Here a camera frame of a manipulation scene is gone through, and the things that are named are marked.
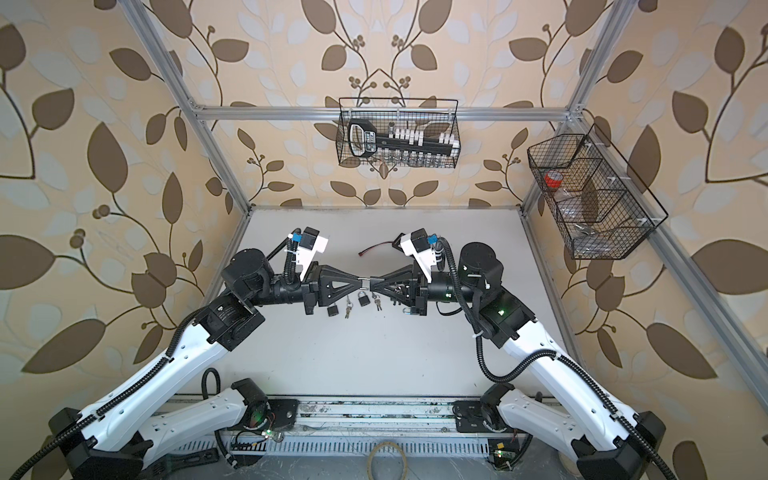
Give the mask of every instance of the wall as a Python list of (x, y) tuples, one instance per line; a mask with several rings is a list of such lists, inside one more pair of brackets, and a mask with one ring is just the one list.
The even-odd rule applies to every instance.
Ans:
[[(0, 3), (4, 478), (51, 415), (104, 395), (167, 343), (240, 219), (206, 191), (208, 160), (113, 6)], [(159, 119), (162, 138), (146, 138)], [(59, 478), (61, 460), (35, 478)]]
[[(588, 118), (610, 130), (670, 211), (677, 238), (765, 348), (768, 191), (760, 177), (739, 179), (765, 175), (768, 7), (639, 5)], [(732, 87), (738, 38), (744, 54)], [(762, 478), (768, 417), (652, 247), (645, 242), (622, 261), (577, 262), (564, 255), (545, 205), (530, 218), (587, 367), (616, 396), (664, 420), (661, 454), (678, 477), (729, 478), (736, 467), (740, 477)], [(663, 478), (653, 468), (649, 477)]]
[[(564, 107), (611, 7), (605, 0), (568, 9), (560, 0), (145, 4), (199, 104), (332, 108), (350, 96)], [(541, 122), (471, 122), (460, 126), (455, 170), (372, 171), (365, 164), (337, 165), (327, 140), (335, 139), (336, 126), (329, 122), (218, 121), (211, 127), (251, 201), (290, 207), (396, 207), (406, 200), (414, 207), (515, 205), (531, 177), (524, 161), (512, 161), (542, 131), (554, 130)], [(524, 129), (506, 171), (503, 155)], [(250, 157), (256, 163), (247, 163)]]

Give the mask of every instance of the white table surface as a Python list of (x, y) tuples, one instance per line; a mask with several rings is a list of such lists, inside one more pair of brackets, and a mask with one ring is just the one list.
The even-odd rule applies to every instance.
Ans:
[[(329, 238), (320, 264), (369, 277), (410, 265), (412, 259), (389, 246), (357, 253), (393, 240), (398, 233), (424, 227), (451, 244), (454, 256), (465, 243), (490, 245), (504, 264), (502, 282), (544, 324), (557, 342), (562, 337), (544, 284), (516, 210), (256, 210), (240, 248), (269, 253), (294, 228), (312, 227)], [(282, 271), (285, 253), (272, 265)], [(427, 316), (410, 316), (382, 298), (383, 311), (371, 302), (361, 307), (356, 295), (352, 314), (328, 317), (324, 307), (306, 316), (302, 304), (260, 308), (266, 322), (233, 352), (214, 364), (226, 387), (250, 377), (268, 395), (478, 396), (490, 385), (478, 367), (472, 328), (463, 315), (440, 316), (429, 304)], [(442, 304), (443, 311), (457, 306)], [(489, 340), (490, 370), (504, 375), (516, 362)], [(529, 395), (546, 389), (530, 373), (515, 386)], [(181, 392), (199, 392), (200, 380)]]

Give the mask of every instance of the wire basket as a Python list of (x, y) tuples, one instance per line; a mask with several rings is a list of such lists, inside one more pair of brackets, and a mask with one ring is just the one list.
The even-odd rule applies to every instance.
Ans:
[(340, 98), (339, 165), (455, 168), (462, 149), (457, 108), (457, 100), (443, 98)]
[[(575, 260), (621, 260), (668, 217), (628, 162), (618, 174), (606, 161), (598, 148), (604, 138), (593, 126), (586, 135), (562, 134), (528, 149), (531, 172)], [(626, 182), (647, 191), (664, 214), (648, 212)]]

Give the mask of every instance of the hanging wire basket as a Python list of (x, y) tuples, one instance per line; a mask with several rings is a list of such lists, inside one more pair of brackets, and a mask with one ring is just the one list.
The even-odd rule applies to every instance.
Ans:
[(455, 168), (462, 150), (457, 109), (457, 100), (443, 98), (340, 98), (339, 165)]
[[(626, 171), (609, 164), (599, 147), (610, 142), (606, 145), (607, 136), (595, 128), (531, 146), (528, 163), (571, 257), (621, 260), (669, 214), (621, 152)], [(643, 207), (630, 183), (663, 213)]]

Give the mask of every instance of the padlock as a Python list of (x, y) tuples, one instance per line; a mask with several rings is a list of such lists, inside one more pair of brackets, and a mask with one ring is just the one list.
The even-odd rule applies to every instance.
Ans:
[(365, 292), (358, 292), (357, 300), (360, 302), (360, 306), (366, 306), (371, 303), (371, 299), (368, 298)]

